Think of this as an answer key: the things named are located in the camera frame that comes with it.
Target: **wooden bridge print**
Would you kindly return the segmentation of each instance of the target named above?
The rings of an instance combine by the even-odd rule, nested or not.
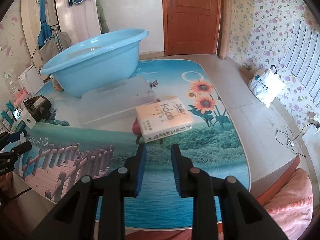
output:
[[[98,178],[105,175],[111,165],[114,147],[80,152],[79,144],[54,146],[44,150],[40,148],[36,157],[29,156],[23,166],[23,180],[41,195],[58,202],[68,190],[84,175]],[[44,161],[39,167],[40,159]],[[34,163],[32,173],[28,168]]]

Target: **translucent plastic box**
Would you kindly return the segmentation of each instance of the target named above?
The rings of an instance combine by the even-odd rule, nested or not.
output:
[[[82,95],[78,120],[97,127],[136,115],[135,107],[156,102],[156,95],[143,76],[125,79]]]

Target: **red-brown door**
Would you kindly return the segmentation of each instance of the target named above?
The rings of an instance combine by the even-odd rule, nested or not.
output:
[[[165,54],[216,54],[220,1],[164,0]]]

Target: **white plastic bag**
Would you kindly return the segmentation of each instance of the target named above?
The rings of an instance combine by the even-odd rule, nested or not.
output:
[[[270,107],[273,99],[286,86],[280,80],[275,66],[271,68],[274,68],[274,71],[265,68],[259,69],[254,78],[249,81],[249,89],[267,108]]]

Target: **door frame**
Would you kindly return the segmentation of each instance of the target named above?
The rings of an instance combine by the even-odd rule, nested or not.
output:
[[[169,50],[169,33],[168,33],[168,0],[162,0],[162,12],[163,12],[163,32],[164,32],[164,55],[168,56]],[[218,0],[218,11],[217,11],[217,23],[216,23],[216,34],[213,40],[214,47],[212,54],[217,54],[219,31],[220,31],[220,19],[221,19],[221,0]]]

